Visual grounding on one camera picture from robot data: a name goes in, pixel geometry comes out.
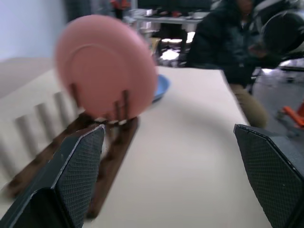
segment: white table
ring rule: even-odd
[[[246,121],[221,73],[165,67],[159,72],[171,87],[141,115],[100,215],[84,227],[271,228],[233,134],[234,124]],[[50,71],[1,99],[1,126],[40,102],[51,107],[51,95],[59,90]],[[12,151],[18,147],[10,142]],[[2,214],[9,205],[2,200]]]
[[[167,24],[198,24],[201,22],[201,19],[186,19],[185,17],[160,17],[160,18],[152,18],[152,17],[144,17],[144,16],[134,16],[133,19],[136,21],[146,21],[153,23],[167,23]]]

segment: white wall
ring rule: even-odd
[[[0,0],[0,61],[52,57],[65,24],[62,0]]]

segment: khaki pants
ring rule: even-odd
[[[265,128],[268,115],[263,106],[241,85],[229,84],[232,92],[243,110],[245,117],[253,127]]]

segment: white object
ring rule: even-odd
[[[149,21],[153,23],[168,23],[168,24],[198,24],[200,20],[195,19],[186,19],[186,18],[174,18],[174,17],[160,17],[160,18],[151,18],[144,16],[134,16],[134,19],[137,21]]]
[[[271,228],[233,134],[234,124],[246,121],[221,72],[160,67],[159,73],[171,86],[140,116],[100,215],[84,227]],[[1,99],[0,119],[49,104],[61,89],[54,74],[49,71]],[[16,142],[6,141],[10,148]],[[2,215],[9,205],[0,202]]]

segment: blue plate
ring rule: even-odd
[[[158,75],[158,85],[157,85],[157,90],[155,91],[154,94],[153,102],[160,100],[169,89],[169,86],[170,86],[170,81],[167,78],[165,78],[164,75]]]

